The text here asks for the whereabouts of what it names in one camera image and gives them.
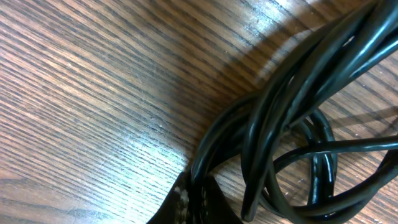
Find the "wire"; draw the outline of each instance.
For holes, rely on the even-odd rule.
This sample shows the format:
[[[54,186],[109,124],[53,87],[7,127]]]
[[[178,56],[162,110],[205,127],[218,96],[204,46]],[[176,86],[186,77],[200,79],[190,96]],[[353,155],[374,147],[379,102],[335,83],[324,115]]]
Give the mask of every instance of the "wire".
[[[370,1],[307,37],[261,91],[236,100],[211,125],[190,169],[192,192],[200,192],[217,165],[240,154],[243,220],[252,221],[259,204],[293,223],[343,223],[355,216],[398,175],[398,136],[335,141],[318,107],[398,49],[397,21],[398,1]],[[299,128],[308,146],[273,161],[281,135],[292,128]],[[388,152],[372,176],[334,196],[337,153],[381,150]],[[311,160],[308,203],[290,206],[275,175],[304,158]]]

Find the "black cord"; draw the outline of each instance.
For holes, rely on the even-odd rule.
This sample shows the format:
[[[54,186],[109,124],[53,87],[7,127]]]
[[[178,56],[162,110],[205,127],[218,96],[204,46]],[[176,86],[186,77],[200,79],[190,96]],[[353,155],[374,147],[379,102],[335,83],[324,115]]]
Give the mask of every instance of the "black cord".
[[[190,203],[199,210],[206,175],[241,155],[246,190],[242,219],[252,221],[261,204],[293,223],[343,223],[398,175],[398,136],[335,141],[317,109],[326,99],[398,49],[398,1],[370,1],[307,37],[279,65],[265,87],[236,100],[203,137],[190,172]],[[275,161],[282,133],[298,127],[308,146]],[[377,171],[333,196],[337,153],[388,150]],[[306,206],[290,206],[276,173],[299,159],[311,160]]]

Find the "wooden surface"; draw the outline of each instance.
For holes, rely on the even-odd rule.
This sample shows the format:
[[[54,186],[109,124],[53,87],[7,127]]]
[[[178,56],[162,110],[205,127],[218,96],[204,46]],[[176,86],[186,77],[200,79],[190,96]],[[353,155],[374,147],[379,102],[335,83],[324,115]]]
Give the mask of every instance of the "wooden surface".
[[[229,102],[359,0],[0,0],[0,223],[145,223]],[[321,106],[337,139],[396,134],[398,54]],[[305,144],[286,136],[277,155]],[[342,154],[336,193],[384,152]],[[294,205],[308,164],[281,172]],[[239,213],[239,158],[216,178]],[[398,223],[398,182],[350,223]],[[260,208],[253,223],[288,223]]]

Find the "black rubber cable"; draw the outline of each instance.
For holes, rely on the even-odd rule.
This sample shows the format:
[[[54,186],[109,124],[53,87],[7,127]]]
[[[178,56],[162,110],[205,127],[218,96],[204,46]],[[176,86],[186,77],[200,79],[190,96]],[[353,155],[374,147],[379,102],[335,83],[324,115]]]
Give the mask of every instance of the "black rubber cable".
[[[343,223],[395,178],[398,136],[335,141],[318,107],[398,49],[397,21],[398,0],[367,2],[312,33],[278,66],[261,91],[226,108],[201,140],[190,169],[193,216],[201,216],[198,211],[204,207],[201,201],[208,173],[239,154],[246,183],[241,216],[248,222],[260,204],[293,223]],[[308,146],[273,161],[281,135],[292,128],[304,134]],[[382,150],[388,152],[372,176],[334,196],[337,153]],[[276,173],[304,158],[311,161],[308,203],[290,206]]]

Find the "bundled cable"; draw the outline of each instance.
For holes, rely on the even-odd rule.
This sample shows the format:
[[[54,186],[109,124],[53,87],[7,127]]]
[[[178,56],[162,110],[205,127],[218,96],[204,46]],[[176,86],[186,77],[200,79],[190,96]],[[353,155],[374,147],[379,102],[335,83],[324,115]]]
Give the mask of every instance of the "bundled cable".
[[[181,192],[172,189],[150,223],[159,220],[165,207],[177,210],[170,223],[241,223],[225,208],[228,205],[214,178],[207,177],[217,165],[239,154],[246,183],[243,220],[252,221],[260,204],[292,223],[348,221],[398,175],[398,136],[335,141],[318,107],[397,49],[397,0],[370,1],[312,33],[285,58],[261,91],[236,100],[216,119],[201,140],[189,172],[174,186],[186,190],[188,200],[171,206],[169,196],[182,200]],[[273,161],[281,135],[292,128],[305,135],[308,146]],[[381,150],[388,152],[372,176],[334,195],[337,153]],[[276,173],[304,158],[311,161],[310,196],[306,206],[291,206]]]

